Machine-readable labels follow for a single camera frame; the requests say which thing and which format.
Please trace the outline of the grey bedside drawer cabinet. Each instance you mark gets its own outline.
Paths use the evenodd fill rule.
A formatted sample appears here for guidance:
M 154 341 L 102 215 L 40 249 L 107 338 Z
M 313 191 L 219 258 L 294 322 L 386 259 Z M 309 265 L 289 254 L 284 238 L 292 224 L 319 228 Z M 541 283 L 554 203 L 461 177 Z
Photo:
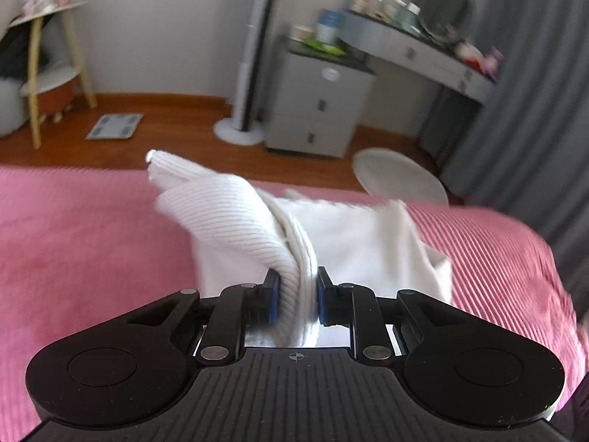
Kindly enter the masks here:
M 265 102 L 270 150 L 342 158 L 375 80 L 352 56 L 332 57 L 282 37 Z

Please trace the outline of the grey curtain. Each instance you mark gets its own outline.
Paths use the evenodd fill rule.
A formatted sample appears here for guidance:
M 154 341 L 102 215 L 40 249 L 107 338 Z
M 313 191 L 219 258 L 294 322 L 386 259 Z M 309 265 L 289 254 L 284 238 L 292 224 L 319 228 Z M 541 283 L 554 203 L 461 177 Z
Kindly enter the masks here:
M 572 269 L 588 256 L 588 0 L 488 0 L 476 43 L 504 60 L 442 180 L 529 225 Z

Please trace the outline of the pink plush toy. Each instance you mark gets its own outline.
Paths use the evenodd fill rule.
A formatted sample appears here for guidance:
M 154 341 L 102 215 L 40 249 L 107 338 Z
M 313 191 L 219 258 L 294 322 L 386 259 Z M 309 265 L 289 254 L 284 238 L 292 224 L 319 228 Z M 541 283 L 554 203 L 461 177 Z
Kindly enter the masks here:
M 491 79 L 495 79 L 503 60 L 504 55 L 496 47 L 492 47 L 481 61 L 482 73 Z

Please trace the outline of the grey bathroom scale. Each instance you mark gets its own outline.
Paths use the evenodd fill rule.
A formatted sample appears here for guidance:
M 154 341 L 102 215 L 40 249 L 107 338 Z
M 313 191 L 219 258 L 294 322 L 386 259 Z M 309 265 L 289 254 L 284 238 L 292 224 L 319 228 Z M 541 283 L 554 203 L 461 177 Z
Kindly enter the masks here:
M 130 139 L 143 120 L 143 114 L 105 114 L 88 132 L 87 140 L 127 140 Z

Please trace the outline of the round vanity mirror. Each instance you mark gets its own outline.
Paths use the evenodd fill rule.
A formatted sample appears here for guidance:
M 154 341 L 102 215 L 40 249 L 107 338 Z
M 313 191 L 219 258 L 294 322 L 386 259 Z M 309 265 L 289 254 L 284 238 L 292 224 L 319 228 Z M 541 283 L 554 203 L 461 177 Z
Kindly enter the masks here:
M 418 22 L 434 43 L 452 46 L 465 39 L 476 18 L 475 0 L 411 0 L 419 9 Z

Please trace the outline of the pink corduroy bed cover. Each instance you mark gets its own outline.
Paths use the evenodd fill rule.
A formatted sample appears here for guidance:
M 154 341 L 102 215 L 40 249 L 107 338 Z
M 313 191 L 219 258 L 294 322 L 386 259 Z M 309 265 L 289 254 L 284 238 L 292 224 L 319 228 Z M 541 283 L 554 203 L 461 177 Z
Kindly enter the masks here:
M 194 286 L 189 235 L 155 208 L 143 171 L 1 170 L 1 437 L 38 424 L 25 370 L 50 342 Z M 487 208 L 411 203 L 421 238 L 452 265 L 459 308 L 552 350 L 570 396 L 588 335 L 531 228 Z

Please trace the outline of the white round pouf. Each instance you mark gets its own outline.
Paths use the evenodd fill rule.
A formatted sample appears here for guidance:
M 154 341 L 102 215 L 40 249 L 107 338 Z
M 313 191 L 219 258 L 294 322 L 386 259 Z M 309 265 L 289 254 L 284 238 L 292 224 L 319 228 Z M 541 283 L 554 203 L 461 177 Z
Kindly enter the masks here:
M 18 131 L 28 120 L 27 106 L 20 96 L 22 82 L 14 79 L 0 81 L 0 137 Z

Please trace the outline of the grey curved vanity desk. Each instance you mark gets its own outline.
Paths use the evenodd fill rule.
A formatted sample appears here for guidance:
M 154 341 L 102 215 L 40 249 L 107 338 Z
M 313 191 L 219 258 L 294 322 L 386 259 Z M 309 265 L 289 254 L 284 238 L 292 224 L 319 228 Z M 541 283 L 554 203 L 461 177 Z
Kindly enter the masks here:
M 352 11 L 345 12 L 339 38 L 376 74 L 362 125 L 416 139 L 445 164 L 495 84 L 449 53 Z

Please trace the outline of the black garment on stand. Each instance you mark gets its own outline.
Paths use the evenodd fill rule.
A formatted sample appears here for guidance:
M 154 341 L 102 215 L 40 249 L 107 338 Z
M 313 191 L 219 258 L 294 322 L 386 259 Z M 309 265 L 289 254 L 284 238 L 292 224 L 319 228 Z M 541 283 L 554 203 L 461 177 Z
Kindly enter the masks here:
M 30 22 L 9 28 L 0 45 L 0 77 L 24 80 L 28 76 Z

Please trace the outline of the yellow legged round shelf stand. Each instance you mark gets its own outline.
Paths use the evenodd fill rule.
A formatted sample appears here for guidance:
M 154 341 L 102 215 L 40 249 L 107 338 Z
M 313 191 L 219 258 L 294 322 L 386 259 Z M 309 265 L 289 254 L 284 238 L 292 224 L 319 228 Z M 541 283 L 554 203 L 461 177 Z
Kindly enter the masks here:
M 53 92 L 65 85 L 76 84 L 81 89 L 88 107 L 95 109 L 98 106 L 73 18 L 73 11 L 84 5 L 83 1 L 73 0 L 24 0 L 21 14 L 6 27 L 8 32 L 29 31 L 26 80 L 19 90 L 19 95 L 27 100 L 32 146 L 35 150 L 42 146 L 41 125 L 47 118 L 47 114 L 41 110 L 42 94 Z M 51 54 L 43 61 L 43 29 L 54 18 L 61 22 L 65 51 L 68 55 L 60 59 Z

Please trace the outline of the white tower fan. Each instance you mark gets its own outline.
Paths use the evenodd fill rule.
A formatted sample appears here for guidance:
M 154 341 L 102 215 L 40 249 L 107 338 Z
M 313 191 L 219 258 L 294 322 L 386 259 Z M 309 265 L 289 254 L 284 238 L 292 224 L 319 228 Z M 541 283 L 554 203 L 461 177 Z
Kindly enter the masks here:
M 224 118 L 214 125 L 215 135 L 231 145 L 250 147 L 264 141 L 264 129 L 253 116 L 253 107 L 258 72 L 264 56 L 265 35 L 273 5 L 274 0 L 253 0 L 244 52 L 237 72 L 232 113 L 229 118 Z

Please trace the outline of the white ribbed knit sweater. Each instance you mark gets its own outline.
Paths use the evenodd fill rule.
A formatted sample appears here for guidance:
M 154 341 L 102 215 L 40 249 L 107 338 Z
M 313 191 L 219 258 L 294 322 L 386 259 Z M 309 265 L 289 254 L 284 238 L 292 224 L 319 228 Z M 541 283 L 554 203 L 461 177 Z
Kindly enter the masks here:
M 164 151 L 151 150 L 146 161 L 149 180 L 161 191 L 157 209 L 192 238 L 202 297 L 255 283 L 269 269 L 279 274 L 279 319 L 248 329 L 248 345 L 348 344 L 344 328 L 318 321 L 321 267 L 333 283 L 357 283 L 379 297 L 417 290 L 451 300 L 450 259 L 421 240 L 402 201 L 365 206 L 295 190 L 274 196 Z

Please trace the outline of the white round stool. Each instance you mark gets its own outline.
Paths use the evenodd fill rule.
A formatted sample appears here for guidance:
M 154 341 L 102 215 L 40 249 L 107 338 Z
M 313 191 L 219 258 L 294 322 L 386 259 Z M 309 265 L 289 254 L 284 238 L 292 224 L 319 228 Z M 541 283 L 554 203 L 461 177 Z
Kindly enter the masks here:
M 361 150 L 352 157 L 352 170 L 372 196 L 449 205 L 438 178 L 402 153 L 383 148 Z

